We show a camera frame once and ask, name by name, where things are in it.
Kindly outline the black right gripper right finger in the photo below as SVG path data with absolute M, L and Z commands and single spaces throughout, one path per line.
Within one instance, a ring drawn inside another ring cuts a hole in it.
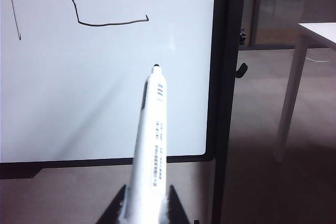
M 169 186 L 168 195 L 163 199 L 161 212 L 159 215 L 159 223 L 190 223 L 173 185 Z

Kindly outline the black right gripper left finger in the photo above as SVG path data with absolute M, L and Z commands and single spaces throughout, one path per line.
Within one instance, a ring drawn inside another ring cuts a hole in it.
M 96 224 L 115 224 L 119 223 L 122 207 L 125 200 L 127 186 L 123 185 L 113 200 L 109 203 L 103 214 L 97 220 Z

